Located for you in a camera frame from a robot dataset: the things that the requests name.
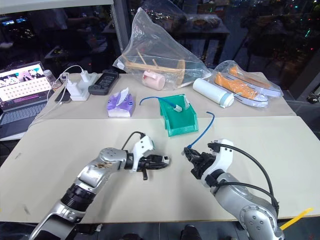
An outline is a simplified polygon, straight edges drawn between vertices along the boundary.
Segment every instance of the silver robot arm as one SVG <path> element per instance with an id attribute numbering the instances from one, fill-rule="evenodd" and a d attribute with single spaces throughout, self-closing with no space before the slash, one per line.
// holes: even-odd
<path id="1" fill-rule="evenodd" d="M 233 146 L 226 139 L 218 143 Z M 263 198 L 250 193 L 245 186 L 220 185 L 239 183 L 230 173 L 233 151 L 226 147 L 214 147 L 212 153 L 199 153 L 191 148 L 184 148 L 184 153 L 194 168 L 191 173 L 201 183 L 210 188 L 218 203 L 240 222 L 247 231 L 250 240 L 284 240 L 283 231 L 277 226 L 275 207 Z"/>
<path id="2" fill-rule="evenodd" d="M 146 169 L 162 169 L 169 165 L 167 156 L 144 157 L 147 151 L 153 149 L 154 144 L 148 136 L 143 136 L 134 145 L 132 153 L 112 147 L 102 149 L 98 157 L 83 168 L 65 195 L 36 226 L 29 239 L 73 239 L 77 234 L 76 224 L 85 216 L 87 208 L 111 174 L 130 170 L 142 172 L 143 179 L 147 180 Z"/>

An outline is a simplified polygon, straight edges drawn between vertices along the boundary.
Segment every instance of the green plastic bin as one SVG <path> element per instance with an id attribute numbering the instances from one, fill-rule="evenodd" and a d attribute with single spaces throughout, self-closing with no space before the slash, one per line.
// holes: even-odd
<path id="1" fill-rule="evenodd" d="M 166 96 L 162 97 L 162 99 L 166 99 L 182 107 L 182 111 L 177 112 L 170 104 L 158 99 L 160 114 L 164 118 L 164 127 L 167 129 L 169 137 L 198 131 L 197 114 L 191 104 L 186 109 L 184 94 Z"/>

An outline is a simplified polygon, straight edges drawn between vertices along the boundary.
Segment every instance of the purple tissue box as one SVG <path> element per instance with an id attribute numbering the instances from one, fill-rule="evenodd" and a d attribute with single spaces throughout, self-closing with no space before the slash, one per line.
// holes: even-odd
<path id="1" fill-rule="evenodd" d="M 109 118 L 132 116 L 134 110 L 134 101 L 129 89 L 126 88 L 110 96 L 107 111 Z"/>

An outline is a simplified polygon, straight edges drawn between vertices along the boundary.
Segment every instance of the pink toy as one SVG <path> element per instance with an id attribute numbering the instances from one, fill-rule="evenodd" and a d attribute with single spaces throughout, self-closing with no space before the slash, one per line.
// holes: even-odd
<path id="1" fill-rule="evenodd" d="M 159 91 L 165 85 L 165 76 L 154 71 L 144 71 L 142 83 L 149 88 Z"/>

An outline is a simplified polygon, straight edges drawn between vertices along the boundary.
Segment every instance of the blue wire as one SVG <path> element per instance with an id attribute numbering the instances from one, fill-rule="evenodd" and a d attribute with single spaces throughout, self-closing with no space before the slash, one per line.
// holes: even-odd
<path id="1" fill-rule="evenodd" d="M 162 101 L 166 102 L 167 104 L 169 104 L 170 106 L 172 106 L 174 108 L 176 107 L 176 104 L 174 104 L 171 101 L 168 101 L 168 100 L 166 100 L 166 99 L 164 99 L 162 97 L 158 97 L 158 96 L 148 96 L 148 97 L 142 98 L 140 103 L 139 103 L 139 105 L 141 105 L 142 101 L 144 101 L 146 99 L 159 99 L 159 100 L 162 100 Z"/>
<path id="2" fill-rule="evenodd" d="M 206 127 L 206 129 L 203 131 L 203 133 L 201 133 L 201 135 L 200 135 L 193 143 L 191 143 L 190 145 L 187 146 L 188 149 L 192 148 L 192 146 L 193 146 L 196 142 L 198 142 L 198 140 L 199 140 L 200 138 L 202 138 L 203 135 L 205 135 L 205 133 L 208 131 L 208 129 L 209 129 L 209 128 L 211 127 L 211 125 L 214 123 L 215 115 L 214 115 L 212 112 L 209 112 L 209 111 L 207 111 L 206 113 L 207 113 L 207 114 L 211 114 L 211 115 L 213 116 L 213 117 L 212 117 L 212 120 L 211 120 L 211 122 L 209 123 L 209 125 Z"/>

